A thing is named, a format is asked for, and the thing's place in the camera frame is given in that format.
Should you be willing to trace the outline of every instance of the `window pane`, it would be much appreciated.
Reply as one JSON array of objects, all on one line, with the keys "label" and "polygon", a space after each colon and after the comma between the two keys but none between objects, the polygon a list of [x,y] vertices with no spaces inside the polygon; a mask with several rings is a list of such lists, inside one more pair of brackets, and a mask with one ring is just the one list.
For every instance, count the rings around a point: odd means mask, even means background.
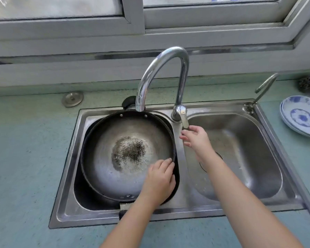
[{"label": "window pane", "polygon": [[144,7],[154,6],[173,6],[173,5],[191,5],[191,4],[211,4],[221,2],[264,2],[276,0],[143,0]]},{"label": "window pane", "polygon": [[119,15],[120,0],[0,0],[0,19]]}]

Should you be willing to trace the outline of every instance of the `stack of plates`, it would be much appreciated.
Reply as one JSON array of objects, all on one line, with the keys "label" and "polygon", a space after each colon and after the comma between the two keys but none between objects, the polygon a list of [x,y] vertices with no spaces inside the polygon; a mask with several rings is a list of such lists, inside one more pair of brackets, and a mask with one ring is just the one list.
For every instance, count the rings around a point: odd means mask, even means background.
[{"label": "stack of plates", "polygon": [[292,130],[310,137],[310,97],[294,95],[280,104],[280,115]]}]

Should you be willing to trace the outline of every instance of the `person's right arm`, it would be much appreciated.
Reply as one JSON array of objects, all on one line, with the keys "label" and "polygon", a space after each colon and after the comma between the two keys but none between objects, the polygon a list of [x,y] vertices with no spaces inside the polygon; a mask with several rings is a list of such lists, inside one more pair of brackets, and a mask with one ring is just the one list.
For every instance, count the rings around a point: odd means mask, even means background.
[{"label": "person's right arm", "polygon": [[202,127],[190,126],[180,138],[207,170],[215,193],[243,248],[303,248],[298,239],[240,181],[215,153]]}]

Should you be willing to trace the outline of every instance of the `double sink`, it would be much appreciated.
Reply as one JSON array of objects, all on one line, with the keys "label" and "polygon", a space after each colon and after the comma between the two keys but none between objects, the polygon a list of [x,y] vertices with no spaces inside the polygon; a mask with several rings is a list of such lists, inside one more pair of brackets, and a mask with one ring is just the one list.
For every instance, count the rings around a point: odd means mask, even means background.
[{"label": "double sink", "polygon": [[[248,101],[185,104],[190,125],[202,126],[217,154],[237,177],[271,210],[299,210],[310,205],[310,194],[296,174],[259,105],[245,112]],[[172,130],[179,169],[177,189],[152,221],[224,215],[206,171],[194,152],[179,139],[182,123],[173,121],[173,104],[150,105]],[[49,228],[113,224],[119,221],[118,202],[99,196],[81,172],[79,156],[92,124],[121,107],[80,110],[71,140]]]}]

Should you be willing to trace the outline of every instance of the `countertop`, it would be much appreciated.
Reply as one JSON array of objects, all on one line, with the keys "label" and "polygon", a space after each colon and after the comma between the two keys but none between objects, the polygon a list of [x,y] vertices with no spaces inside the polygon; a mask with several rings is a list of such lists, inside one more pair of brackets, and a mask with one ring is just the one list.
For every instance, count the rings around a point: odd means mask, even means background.
[{"label": "countertop", "polygon": [[[183,102],[248,99],[257,82],[189,86]],[[174,103],[176,87],[151,89],[146,104]],[[48,223],[74,131],[82,108],[120,106],[135,90],[85,93],[73,108],[62,94],[0,97],[0,247],[98,247],[114,225],[49,229]],[[310,191],[310,138],[285,126],[282,99],[297,95],[293,81],[277,81],[261,107]],[[306,210],[276,216],[310,247]],[[151,222],[141,247],[240,247],[226,217]]]}]

